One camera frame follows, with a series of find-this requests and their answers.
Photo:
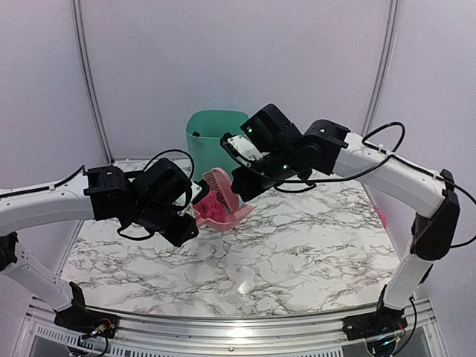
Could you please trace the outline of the pink plastic hand brush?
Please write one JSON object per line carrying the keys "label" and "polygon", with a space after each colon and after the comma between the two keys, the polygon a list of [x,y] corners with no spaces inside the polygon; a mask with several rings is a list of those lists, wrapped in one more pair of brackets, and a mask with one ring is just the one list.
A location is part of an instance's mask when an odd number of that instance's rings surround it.
{"label": "pink plastic hand brush", "polygon": [[213,168],[204,173],[203,179],[208,183],[210,191],[216,193],[217,200],[225,206],[230,213],[240,208],[239,196],[232,191],[230,176],[221,168]]}

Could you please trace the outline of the magenta paper sheet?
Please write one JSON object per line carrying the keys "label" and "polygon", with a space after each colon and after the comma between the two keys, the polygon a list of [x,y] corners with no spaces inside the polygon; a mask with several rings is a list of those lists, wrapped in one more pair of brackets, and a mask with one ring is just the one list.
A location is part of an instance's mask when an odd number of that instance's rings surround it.
{"label": "magenta paper sheet", "polygon": [[194,209],[204,219],[212,219],[216,222],[224,222],[226,220],[227,211],[219,202],[216,191],[210,191]]}

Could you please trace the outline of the pink plastic dustpan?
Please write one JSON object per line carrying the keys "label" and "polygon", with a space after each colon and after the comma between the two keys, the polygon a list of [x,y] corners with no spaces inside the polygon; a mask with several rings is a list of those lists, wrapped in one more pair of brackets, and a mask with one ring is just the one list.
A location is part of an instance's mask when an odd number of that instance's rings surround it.
{"label": "pink plastic dustpan", "polygon": [[227,211],[226,220],[224,222],[216,222],[212,219],[204,219],[201,215],[195,211],[193,206],[193,212],[195,213],[196,224],[199,228],[203,226],[208,226],[209,228],[214,229],[218,232],[230,231],[235,228],[239,223],[241,223],[244,218],[246,218],[252,211],[254,206],[243,205],[234,213],[229,213]]}

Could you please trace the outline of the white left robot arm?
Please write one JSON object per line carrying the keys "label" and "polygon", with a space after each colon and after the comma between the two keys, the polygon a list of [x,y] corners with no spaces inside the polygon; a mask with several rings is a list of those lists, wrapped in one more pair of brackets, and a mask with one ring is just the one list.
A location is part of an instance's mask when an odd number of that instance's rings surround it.
{"label": "white left robot arm", "polygon": [[60,181],[2,190],[1,274],[64,314],[75,329],[89,330],[94,315],[84,307],[80,289],[38,261],[19,235],[46,233],[49,225],[115,219],[125,239],[141,242],[159,234],[181,246],[198,234],[187,209],[204,191],[163,155],[142,170],[81,167]]}

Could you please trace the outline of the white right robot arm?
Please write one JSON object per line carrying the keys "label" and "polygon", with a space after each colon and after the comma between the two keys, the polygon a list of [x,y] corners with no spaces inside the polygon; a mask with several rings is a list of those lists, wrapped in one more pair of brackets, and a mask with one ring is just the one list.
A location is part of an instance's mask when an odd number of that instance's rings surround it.
{"label": "white right robot arm", "polygon": [[244,122],[241,131],[223,135],[220,144],[237,163],[232,191],[245,202],[285,184],[298,193],[311,190],[318,185],[312,173],[319,172],[324,183],[359,181],[414,209],[411,241],[368,318],[372,331],[386,332],[433,264],[456,248],[463,188],[448,170],[421,167],[330,120],[316,120],[301,132],[273,104]]}

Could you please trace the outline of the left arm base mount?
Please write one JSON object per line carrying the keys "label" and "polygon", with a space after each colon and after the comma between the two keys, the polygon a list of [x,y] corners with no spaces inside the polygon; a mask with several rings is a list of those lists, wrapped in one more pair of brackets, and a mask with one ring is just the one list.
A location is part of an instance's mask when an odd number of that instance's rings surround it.
{"label": "left arm base mount", "polygon": [[58,312],[54,323],[59,327],[81,332],[87,336],[93,336],[92,332],[100,326],[105,329],[97,332],[101,337],[114,338],[118,326],[118,316],[104,312]]}

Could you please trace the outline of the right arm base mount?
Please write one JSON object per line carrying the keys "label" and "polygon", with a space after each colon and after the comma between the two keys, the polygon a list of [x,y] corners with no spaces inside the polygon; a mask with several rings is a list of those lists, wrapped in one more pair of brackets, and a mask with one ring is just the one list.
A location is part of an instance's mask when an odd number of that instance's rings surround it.
{"label": "right arm base mount", "polygon": [[342,331],[347,336],[348,341],[354,341],[361,338],[385,335],[404,329],[407,326],[408,322],[405,314],[402,312],[397,312],[396,314],[370,312],[345,317],[343,319]]}

